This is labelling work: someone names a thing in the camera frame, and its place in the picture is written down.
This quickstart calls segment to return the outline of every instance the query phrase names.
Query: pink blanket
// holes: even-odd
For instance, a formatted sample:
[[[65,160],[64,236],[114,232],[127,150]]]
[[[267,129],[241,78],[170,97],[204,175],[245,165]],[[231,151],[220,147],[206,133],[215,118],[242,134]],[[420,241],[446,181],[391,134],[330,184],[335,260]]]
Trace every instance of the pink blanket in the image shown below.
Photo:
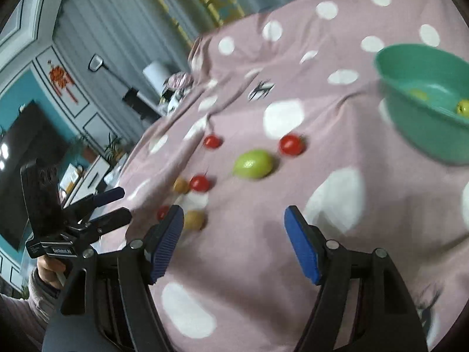
[[[183,234],[151,292],[175,347],[185,352],[292,351],[318,288],[306,279],[283,226],[297,205],[349,249],[388,250],[433,347],[469,298],[469,168],[447,167],[396,131],[373,59],[383,46],[426,43],[469,59],[469,30],[451,0],[296,0],[200,38],[196,86],[142,137],[120,178],[128,229],[106,250],[142,236],[163,204],[203,209],[207,226]],[[278,155],[289,132],[307,139]],[[224,139],[202,147],[206,134]],[[263,148],[275,173],[232,175],[235,159]],[[207,174],[206,194],[175,196],[178,176]],[[339,344],[354,315],[353,291]]]

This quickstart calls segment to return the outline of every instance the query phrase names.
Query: person's arm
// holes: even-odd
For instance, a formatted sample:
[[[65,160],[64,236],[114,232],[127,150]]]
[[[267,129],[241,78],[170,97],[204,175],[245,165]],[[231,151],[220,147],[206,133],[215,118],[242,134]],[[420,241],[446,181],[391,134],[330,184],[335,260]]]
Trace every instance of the person's arm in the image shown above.
[[[62,288],[56,272],[64,271],[65,266],[61,262],[48,256],[40,257],[38,268],[29,280],[29,299],[2,297],[12,317],[39,349]]]

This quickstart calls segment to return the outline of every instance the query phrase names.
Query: white cylinder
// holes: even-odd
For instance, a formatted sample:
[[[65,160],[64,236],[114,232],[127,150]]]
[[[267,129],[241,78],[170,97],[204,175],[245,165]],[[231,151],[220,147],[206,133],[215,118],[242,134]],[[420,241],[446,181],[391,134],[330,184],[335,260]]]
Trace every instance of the white cylinder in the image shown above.
[[[153,86],[156,92],[158,92],[158,94],[161,96],[163,93],[163,84],[165,83],[166,79],[171,76],[171,73],[163,64],[155,61],[144,69],[144,76]]]

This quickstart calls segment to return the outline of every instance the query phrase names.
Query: green bowl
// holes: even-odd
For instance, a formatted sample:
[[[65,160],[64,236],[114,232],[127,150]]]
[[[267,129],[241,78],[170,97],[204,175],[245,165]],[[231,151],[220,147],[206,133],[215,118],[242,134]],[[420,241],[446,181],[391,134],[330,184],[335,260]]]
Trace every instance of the green bowl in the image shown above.
[[[469,99],[469,63],[426,45],[399,44],[375,59],[389,115],[417,148],[448,164],[469,164],[469,119],[456,114]]]

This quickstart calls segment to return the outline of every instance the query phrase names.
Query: black robotic device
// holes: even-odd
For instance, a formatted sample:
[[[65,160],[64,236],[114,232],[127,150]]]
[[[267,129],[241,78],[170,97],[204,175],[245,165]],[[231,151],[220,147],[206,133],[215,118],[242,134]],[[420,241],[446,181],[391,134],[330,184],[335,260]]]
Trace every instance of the black robotic device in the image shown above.
[[[22,183],[33,229],[27,241],[30,256],[48,254],[70,265],[43,352],[173,352],[148,285],[166,270],[182,231],[182,209],[173,205],[142,240],[121,251],[97,254],[91,243],[127,225],[129,210],[121,208],[85,224],[79,221],[96,207],[122,198],[122,188],[62,209],[56,168],[29,163],[22,169]],[[356,317],[349,344],[336,351],[428,351],[412,298],[386,251],[367,254],[326,241],[296,207],[287,208],[285,228],[303,271],[321,286],[295,352],[334,350],[350,279],[361,282]]]

